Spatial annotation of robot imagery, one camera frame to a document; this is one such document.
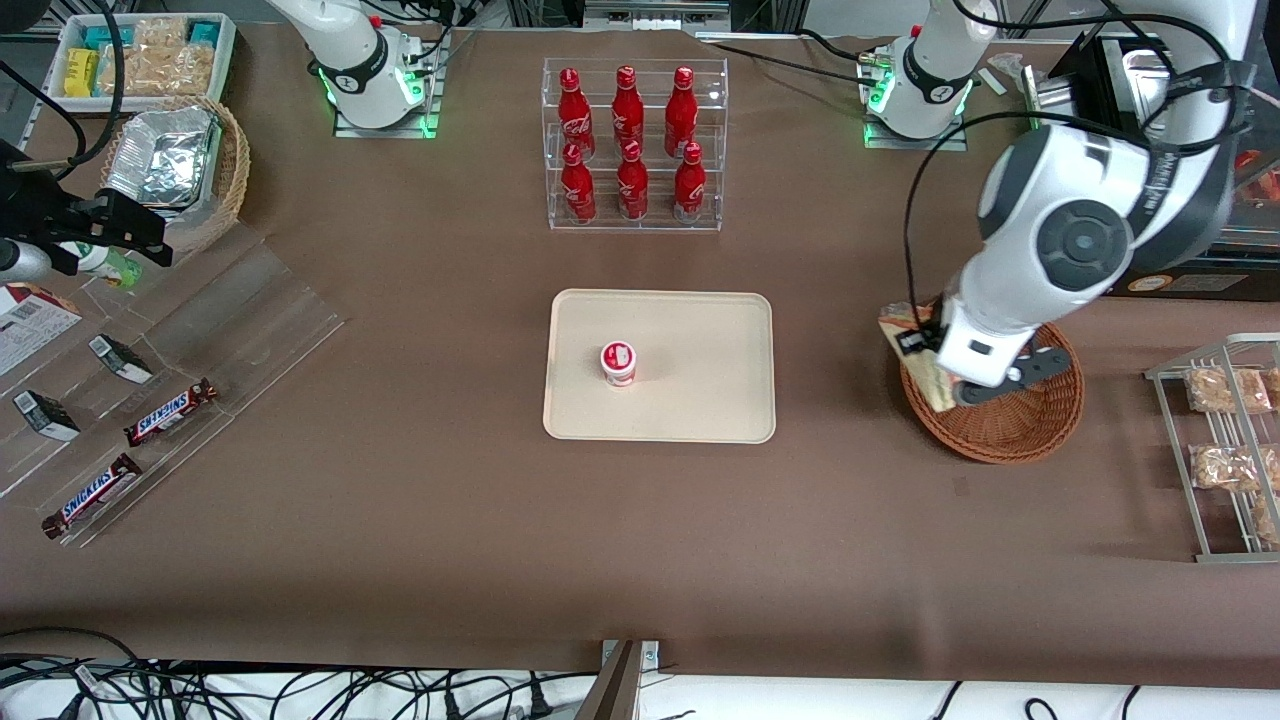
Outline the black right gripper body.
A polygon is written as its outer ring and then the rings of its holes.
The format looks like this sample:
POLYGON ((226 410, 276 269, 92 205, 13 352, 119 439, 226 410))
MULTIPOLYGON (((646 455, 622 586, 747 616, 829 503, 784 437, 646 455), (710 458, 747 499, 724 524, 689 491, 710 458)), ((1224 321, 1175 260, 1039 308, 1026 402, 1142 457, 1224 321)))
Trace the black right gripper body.
POLYGON ((74 199, 45 170, 12 168, 26 159, 1 141, 1 270, 77 273, 79 256, 61 246, 72 241, 68 231, 74 199))

